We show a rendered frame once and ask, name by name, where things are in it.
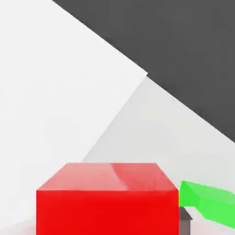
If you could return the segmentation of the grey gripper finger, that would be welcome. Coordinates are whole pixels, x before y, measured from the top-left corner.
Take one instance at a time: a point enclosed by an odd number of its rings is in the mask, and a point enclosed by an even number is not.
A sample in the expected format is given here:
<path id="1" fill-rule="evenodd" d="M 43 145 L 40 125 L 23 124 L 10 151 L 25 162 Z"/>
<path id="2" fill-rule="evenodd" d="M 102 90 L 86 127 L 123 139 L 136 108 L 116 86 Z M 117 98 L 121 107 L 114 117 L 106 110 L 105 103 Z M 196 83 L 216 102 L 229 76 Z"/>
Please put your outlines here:
<path id="1" fill-rule="evenodd" d="M 195 207 L 182 207 L 179 235 L 235 235 L 235 229 L 205 219 Z"/>

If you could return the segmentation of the small red cube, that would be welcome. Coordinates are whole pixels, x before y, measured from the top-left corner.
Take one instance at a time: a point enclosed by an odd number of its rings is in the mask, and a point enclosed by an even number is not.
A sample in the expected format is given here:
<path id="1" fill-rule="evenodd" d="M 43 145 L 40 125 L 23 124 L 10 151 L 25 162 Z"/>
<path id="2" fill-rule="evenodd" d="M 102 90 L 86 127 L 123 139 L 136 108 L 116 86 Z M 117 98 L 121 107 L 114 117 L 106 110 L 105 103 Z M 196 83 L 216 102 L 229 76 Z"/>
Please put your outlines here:
<path id="1" fill-rule="evenodd" d="M 179 192 L 155 163 L 68 163 L 37 189 L 36 235 L 179 235 Z"/>

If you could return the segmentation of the small green cube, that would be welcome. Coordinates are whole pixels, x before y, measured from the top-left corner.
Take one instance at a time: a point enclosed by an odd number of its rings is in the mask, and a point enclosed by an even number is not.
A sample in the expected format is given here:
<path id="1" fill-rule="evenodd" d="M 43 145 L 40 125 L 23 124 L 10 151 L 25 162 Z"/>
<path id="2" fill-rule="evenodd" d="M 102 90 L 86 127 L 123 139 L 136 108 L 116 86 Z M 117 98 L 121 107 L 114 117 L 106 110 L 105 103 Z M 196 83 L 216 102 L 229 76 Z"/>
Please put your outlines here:
<path id="1" fill-rule="evenodd" d="M 182 181 L 179 206 L 195 207 L 205 219 L 235 229 L 235 194 L 230 191 Z"/>

